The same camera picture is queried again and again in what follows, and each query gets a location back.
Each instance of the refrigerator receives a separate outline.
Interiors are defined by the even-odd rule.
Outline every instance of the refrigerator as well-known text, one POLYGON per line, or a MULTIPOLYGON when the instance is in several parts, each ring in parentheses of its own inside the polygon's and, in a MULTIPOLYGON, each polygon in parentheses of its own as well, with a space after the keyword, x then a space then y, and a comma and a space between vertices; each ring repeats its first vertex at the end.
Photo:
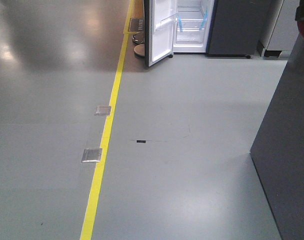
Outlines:
POLYGON ((144 0, 145 65, 173 53, 254 54, 271 0, 144 0))

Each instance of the round base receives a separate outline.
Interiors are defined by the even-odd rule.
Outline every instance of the round base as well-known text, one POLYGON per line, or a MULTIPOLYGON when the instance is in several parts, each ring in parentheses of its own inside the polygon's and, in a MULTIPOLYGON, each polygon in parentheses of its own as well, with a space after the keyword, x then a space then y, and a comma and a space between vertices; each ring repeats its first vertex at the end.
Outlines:
POLYGON ((132 36, 132 41, 135 44, 143 44, 144 42, 144 32, 138 32, 132 36))
POLYGON ((145 56, 145 44, 139 44, 134 47, 134 53, 138 56, 144 57, 145 56))

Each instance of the blue tape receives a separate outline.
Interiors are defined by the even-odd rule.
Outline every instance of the blue tape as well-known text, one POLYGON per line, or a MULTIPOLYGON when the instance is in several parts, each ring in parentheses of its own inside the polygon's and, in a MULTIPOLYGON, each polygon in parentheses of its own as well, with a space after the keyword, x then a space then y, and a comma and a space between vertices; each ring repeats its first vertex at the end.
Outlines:
POLYGON ((183 32, 183 25, 182 25, 182 19, 180 15, 177 15, 177 19, 178 19, 178 25, 180 27, 180 32, 183 32))
POLYGON ((201 26, 199 28, 200 31, 205 26, 206 21, 207 21, 207 8, 206 8, 206 12, 205 12, 204 17, 203 17, 203 21, 202 21, 201 26))

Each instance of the gray floor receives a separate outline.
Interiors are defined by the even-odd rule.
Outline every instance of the gray floor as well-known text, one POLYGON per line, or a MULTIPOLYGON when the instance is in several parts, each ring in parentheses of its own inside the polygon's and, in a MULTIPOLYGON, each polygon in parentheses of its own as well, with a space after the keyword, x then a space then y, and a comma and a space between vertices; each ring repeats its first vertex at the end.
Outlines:
MULTIPOLYGON (((127 6, 0 0, 0 239, 79 239, 127 6)), ((279 240, 248 153, 285 61, 132 47, 93 239, 279 240)))
POLYGON ((175 55, 147 70, 131 48, 93 239, 279 240, 248 153, 285 62, 175 55))
POLYGON ((79 239, 127 7, 0 0, 0 240, 79 239))

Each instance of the yellow floor line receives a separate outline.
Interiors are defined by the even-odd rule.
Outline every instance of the yellow floor line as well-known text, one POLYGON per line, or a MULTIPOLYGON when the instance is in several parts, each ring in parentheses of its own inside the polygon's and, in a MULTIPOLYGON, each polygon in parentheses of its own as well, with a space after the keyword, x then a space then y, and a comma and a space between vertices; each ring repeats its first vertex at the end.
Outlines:
POLYGON ((97 206, 98 206, 98 201, 99 201, 99 194, 101 191, 101 184, 102 184, 102 180, 103 180, 106 156, 107 156, 109 141, 110 141, 110 137, 111 137, 112 124, 113 124, 114 113, 115 113, 115 106, 116 106, 116 102, 117 102, 118 90, 120 87, 122 72, 123 72, 123 67, 124 67, 126 48, 127 48, 127 43, 128 43, 128 37, 129 37, 127 29, 128 29, 129 22, 130 22, 130 16, 131 16, 131 12, 133 9, 133 4, 134 4, 134 0, 130 0, 130 4, 128 7, 128 11, 127 11, 127 17, 126 17, 126 21, 125 21, 125 26, 124 26, 124 31, 123 31, 124 37, 123 37, 121 53, 120 53, 120 57, 118 60, 116 75, 115 75, 111 98, 110 98, 109 105, 112 107, 111 114, 110 114, 110 116, 106 117, 106 120, 105 120, 103 135, 102 135, 101 144, 100 144, 100 148, 103 149, 101 161, 98 162, 95 166, 92 186, 91 186, 90 195, 89 195, 89 199, 88 199, 88 203, 87 203, 87 208, 86 208, 86 212, 85 212, 80 240, 90 240, 92 238, 92 234, 93 234, 93 228, 94 228, 95 216, 96 216, 97 206))

